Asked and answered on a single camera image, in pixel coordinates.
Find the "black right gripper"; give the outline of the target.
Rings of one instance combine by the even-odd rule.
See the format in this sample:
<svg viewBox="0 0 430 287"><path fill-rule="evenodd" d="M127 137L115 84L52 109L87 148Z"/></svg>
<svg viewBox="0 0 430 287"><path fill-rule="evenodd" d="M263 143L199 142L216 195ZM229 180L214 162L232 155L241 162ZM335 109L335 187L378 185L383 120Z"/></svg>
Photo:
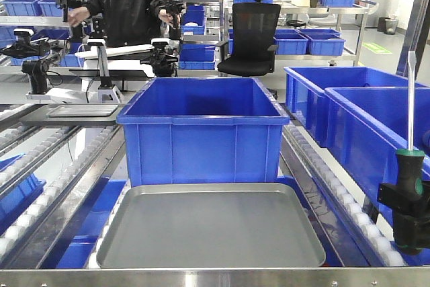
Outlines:
<svg viewBox="0 0 430 287"><path fill-rule="evenodd" d="M379 203L392 210L392 229L397 247L416 255L429 248L429 182L423 183L423 194L413 194L398 185L381 183Z"/></svg>

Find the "distant black robot arm right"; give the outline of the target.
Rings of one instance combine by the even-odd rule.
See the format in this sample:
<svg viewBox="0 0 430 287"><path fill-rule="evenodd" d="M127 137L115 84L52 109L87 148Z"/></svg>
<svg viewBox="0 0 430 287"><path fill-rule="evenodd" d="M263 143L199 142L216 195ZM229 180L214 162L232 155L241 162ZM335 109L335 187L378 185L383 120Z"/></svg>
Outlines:
<svg viewBox="0 0 430 287"><path fill-rule="evenodd" d="M236 59L240 67L245 64L250 67L240 69L250 75L264 75L272 73L275 66L275 52L277 45L263 46L263 51L252 52L249 48L245 54ZM137 69L142 69L148 78L176 76L176 63L179 59L168 47L168 43L160 39L153 46L147 46L143 54L138 55Z"/></svg>

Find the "distant black robot arm left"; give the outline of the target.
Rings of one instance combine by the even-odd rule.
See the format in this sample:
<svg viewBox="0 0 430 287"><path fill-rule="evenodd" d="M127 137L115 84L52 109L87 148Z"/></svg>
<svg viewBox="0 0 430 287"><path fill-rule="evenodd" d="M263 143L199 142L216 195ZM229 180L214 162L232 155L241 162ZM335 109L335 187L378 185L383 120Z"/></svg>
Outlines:
<svg viewBox="0 0 430 287"><path fill-rule="evenodd" d="M1 48L1 54L11 58L23 59L21 71L28 76L32 95L48 92L46 72L50 63L45 56L50 54L51 47L47 38L31 41L34 31L29 28L16 28L13 31L15 42Z"/></svg>

